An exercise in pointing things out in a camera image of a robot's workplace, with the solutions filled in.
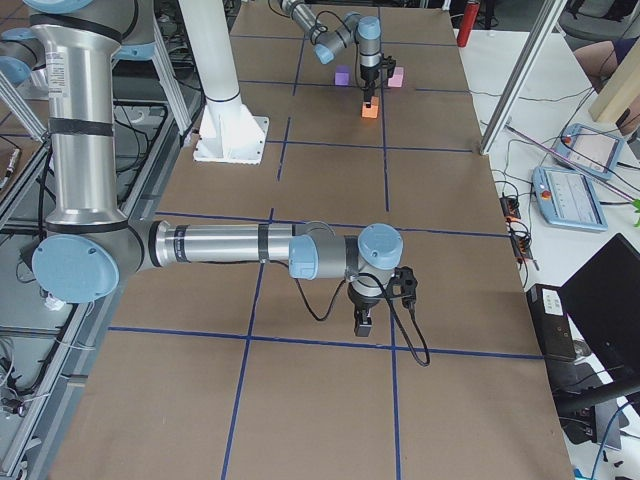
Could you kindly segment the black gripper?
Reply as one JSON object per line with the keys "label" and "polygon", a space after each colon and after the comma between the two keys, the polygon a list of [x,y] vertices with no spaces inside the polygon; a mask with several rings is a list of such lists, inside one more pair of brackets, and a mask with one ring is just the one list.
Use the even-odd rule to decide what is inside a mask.
{"label": "black gripper", "polygon": [[372,106],[372,99],[375,94],[376,81],[379,78],[378,66],[359,65],[360,78],[362,80],[363,89],[363,105],[366,108]]}
{"label": "black gripper", "polygon": [[381,288],[354,280],[349,283],[347,294],[354,306],[354,334],[368,337],[373,326],[370,311],[383,298]]}

